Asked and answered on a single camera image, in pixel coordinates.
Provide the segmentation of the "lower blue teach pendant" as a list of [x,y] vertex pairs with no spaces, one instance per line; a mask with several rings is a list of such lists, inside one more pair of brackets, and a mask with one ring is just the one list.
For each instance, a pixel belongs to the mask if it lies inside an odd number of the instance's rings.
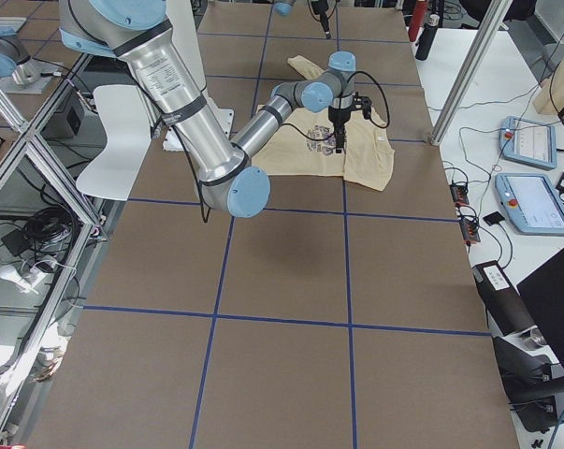
[[499,173],[495,189],[508,220],[520,234],[564,236],[564,205],[546,175]]

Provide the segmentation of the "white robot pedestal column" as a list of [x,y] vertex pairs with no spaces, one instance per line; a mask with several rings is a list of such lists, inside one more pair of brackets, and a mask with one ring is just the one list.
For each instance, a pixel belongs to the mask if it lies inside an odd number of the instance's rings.
[[227,137],[230,136],[234,110],[221,109],[210,97],[204,65],[198,45],[197,28],[203,17],[203,4],[190,0],[166,0],[166,15],[173,26],[173,46],[180,55],[192,79],[214,113]]

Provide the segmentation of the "blue teach pendant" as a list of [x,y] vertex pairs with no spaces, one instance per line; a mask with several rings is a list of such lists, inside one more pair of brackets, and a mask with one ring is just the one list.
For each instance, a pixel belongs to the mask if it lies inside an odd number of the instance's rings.
[[495,189],[508,220],[520,234],[564,236],[564,205],[546,175],[499,173]]
[[508,116],[499,131],[502,156],[545,170],[557,167],[556,130],[553,125]]

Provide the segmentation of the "black computer monitor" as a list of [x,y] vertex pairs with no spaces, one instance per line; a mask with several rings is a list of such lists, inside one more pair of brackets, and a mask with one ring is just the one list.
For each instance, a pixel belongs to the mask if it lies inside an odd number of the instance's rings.
[[564,248],[517,285],[531,318],[564,367]]

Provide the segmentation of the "beige long sleeve shirt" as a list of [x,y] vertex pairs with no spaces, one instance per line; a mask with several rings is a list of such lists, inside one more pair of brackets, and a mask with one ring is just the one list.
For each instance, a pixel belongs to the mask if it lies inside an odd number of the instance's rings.
[[303,81],[286,82],[273,93],[290,101],[293,112],[284,120],[253,163],[270,175],[341,176],[350,182],[382,191],[393,173],[394,150],[387,140],[384,122],[372,107],[371,120],[350,111],[345,124],[345,151],[335,153],[329,107],[350,108],[356,73],[355,56],[336,51],[323,70],[296,56],[287,60]]

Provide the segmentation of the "white plastic chair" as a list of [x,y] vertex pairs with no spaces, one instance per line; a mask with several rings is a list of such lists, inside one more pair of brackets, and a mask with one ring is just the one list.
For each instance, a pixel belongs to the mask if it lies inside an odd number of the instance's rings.
[[107,144],[76,180],[87,196],[125,201],[151,144],[149,116],[142,93],[133,85],[105,85],[94,90]]

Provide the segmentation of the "brown cylinder device with label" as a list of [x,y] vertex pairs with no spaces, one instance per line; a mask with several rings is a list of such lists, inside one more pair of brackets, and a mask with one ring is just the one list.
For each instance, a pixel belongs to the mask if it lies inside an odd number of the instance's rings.
[[493,336],[521,333],[536,326],[522,298],[497,261],[474,265],[471,271]]

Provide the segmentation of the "orange circuit board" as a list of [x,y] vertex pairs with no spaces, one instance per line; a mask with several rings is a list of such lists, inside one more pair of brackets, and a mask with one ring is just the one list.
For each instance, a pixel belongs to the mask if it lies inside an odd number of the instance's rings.
[[459,225],[463,240],[467,246],[477,244],[481,241],[477,219],[469,216],[460,216]]
[[463,183],[451,183],[449,185],[450,193],[456,207],[464,207],[470,204],[468,197],[468,186]]

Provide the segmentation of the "black water bottle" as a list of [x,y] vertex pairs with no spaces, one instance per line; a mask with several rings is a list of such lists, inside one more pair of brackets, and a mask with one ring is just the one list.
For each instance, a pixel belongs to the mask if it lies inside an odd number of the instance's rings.
[[439,29],[440,16],[438,14],[430,14],[424,24],[423,32],[419,36],[415,58],[419,61],[425,61],[430,53],[435,36]]

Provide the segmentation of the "aluminium frame post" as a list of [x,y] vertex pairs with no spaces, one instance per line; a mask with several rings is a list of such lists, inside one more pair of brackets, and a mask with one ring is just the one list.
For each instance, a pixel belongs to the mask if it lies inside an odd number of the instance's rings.
[[429,136],[431,145],[439,146],[441,144],[512,2],[512,0],[493,0],[490,2],[440,116]]

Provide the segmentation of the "lower orange circuit board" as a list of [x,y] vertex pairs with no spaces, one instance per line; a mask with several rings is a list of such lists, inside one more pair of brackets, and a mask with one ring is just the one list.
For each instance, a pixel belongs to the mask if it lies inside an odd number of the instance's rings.
[[467,246],[477,244],[481,241],[477,219],[469,216],[460,216],[459,225],[463,240]]

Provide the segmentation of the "upper blue teach pendant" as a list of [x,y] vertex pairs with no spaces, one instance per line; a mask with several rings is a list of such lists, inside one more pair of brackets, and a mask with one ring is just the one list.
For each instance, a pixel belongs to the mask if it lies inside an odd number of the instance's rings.
[[556,130],[553,125],[508,116],[499,131],[502,156],[545,170],[557,167]]

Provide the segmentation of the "red water bottle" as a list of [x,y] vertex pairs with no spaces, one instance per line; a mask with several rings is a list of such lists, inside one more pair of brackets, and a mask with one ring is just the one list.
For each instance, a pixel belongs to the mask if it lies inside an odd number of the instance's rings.
[[408,38],[415,42],[419,30],[423,25],[427,13],[427,0],[416,0],[412,9],[412,16],[408,26]]

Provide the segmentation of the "upper orange circuit board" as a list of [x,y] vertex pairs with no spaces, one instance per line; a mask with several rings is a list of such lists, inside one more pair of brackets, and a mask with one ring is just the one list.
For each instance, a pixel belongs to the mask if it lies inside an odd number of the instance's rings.
[[449,185],[450,193],[456,207],[464,207],[470,204],[468,197],[468,186],[463,183],[451,183]]

